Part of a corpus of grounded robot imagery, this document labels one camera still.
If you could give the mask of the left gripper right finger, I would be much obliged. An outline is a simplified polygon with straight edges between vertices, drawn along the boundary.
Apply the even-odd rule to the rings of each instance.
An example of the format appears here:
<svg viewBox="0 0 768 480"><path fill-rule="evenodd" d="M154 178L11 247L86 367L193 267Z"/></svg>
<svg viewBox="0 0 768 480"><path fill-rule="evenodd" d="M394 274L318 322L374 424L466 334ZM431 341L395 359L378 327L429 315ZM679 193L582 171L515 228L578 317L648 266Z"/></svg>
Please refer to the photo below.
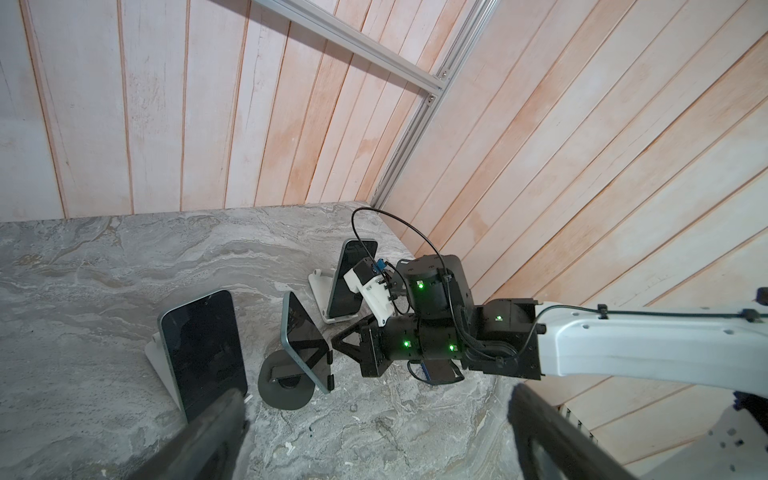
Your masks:
<svg viewBox="0 0 768 480"><path fill-rule="evenodd" d="M507 418L525 479L634 477L524 383L512 390Z"/></svg>

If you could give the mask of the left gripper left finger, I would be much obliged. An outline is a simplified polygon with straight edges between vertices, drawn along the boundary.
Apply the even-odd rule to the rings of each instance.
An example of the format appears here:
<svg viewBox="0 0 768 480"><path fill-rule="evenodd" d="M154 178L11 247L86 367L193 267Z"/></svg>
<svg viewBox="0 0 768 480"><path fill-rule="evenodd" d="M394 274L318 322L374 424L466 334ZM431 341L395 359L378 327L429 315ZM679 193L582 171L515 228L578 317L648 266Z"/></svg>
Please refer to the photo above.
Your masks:
<svg viewBox="0 0 768 480"><path fill-rule="evenodd" d="M244 397L232 388L129 477L232 479L248 429Z"/></svg>

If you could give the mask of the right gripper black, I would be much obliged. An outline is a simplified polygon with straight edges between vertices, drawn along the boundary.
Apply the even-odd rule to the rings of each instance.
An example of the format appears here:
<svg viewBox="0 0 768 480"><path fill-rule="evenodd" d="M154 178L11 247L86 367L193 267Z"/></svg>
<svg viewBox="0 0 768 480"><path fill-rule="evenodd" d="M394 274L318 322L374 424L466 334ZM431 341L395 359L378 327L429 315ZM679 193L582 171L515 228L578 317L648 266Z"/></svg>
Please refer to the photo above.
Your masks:
<svg viewBox="0 0 768 480"><path fill-rule="evenodd" d="M331 343L336 351L360 363L365 378L381 377L395 361L420 360L414 314L391 318L383 327L374 315L367 315L335 335Z"/></svg>

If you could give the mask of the teal-edged phone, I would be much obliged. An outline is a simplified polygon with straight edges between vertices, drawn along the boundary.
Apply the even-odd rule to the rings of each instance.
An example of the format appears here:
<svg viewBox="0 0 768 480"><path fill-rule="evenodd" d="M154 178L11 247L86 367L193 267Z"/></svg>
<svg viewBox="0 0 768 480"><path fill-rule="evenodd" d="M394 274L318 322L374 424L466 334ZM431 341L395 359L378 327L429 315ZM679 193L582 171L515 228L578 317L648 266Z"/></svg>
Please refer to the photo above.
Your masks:
<svg viewBox="0 0 768 480"><path fill-rule="evenodd" d="M334 390L333 349L292 291L283 297L280 340L299 371L320 391Z"/></svg>

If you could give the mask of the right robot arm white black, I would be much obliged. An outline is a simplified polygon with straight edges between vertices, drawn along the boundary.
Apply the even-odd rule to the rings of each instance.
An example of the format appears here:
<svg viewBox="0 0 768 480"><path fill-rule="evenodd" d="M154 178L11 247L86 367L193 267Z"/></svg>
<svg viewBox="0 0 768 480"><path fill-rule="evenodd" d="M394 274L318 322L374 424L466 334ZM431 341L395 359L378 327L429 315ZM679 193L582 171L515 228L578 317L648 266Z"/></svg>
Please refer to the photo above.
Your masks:
<svg viewBox="0 0 768 480"><path fill-rule="evenodd" d="M337 334L333 348L365 377L396 361L538 380L608 375L767 393L763 306L659 311L578 307L531 298L477 304L454 255L402 261L395 270L411 309L398 314L376 265L347 274L371 314Z"/></svg>

